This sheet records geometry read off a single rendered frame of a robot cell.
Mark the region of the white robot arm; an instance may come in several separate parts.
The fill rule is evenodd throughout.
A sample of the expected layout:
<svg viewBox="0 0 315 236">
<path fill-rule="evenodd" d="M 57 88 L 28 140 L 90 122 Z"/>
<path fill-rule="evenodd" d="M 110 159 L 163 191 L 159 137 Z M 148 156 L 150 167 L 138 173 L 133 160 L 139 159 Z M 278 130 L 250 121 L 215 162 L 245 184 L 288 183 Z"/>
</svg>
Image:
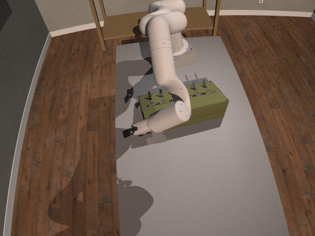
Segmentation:
<svg viewBox="0 0 315 236">
<path fill-rule="evenodd" d="M 166 142 L 163 131 L 191 116 L 189 93 L 177 77 L 174 63 L 174 57 L 184 54 L 189 47 L 181 35 L 187 27 L 185 10 L 183 0 L 155 1 L 149 5 L 149 14 L 139 22 L 141 33 L 148 36 L 154 80 L 170 92 L 174 101 L 149 116 L 152 137 L 146 139 L 148 145 Z"/>
</svg>

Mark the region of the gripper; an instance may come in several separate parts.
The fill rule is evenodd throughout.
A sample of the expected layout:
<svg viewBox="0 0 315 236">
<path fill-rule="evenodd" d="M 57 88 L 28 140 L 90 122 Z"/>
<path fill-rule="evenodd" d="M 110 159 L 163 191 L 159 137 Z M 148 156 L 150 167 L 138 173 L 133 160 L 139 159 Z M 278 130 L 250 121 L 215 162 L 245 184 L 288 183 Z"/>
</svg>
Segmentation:
<svg viewBox="0 0 315 236">
<path fill-rule="evenodd" d="M 126 137 L 129 137 L 130 135 L 139 135 L 140 136 L 143 136 L 145 134 L 149 134 L 151 133 L 151 128 L 149 126 L 149 122 L 148 122 L 148 119 L 144 119 L 144 120 L 141 120 L 137 123 L 134 123 L 131 125 L 132 128 L 129 128 L 125 131 L 123 131 L 123 136 L 124 138 Z M 133 132 L 133 133 L 130 133 L 130 132 Z"/>
</svg>

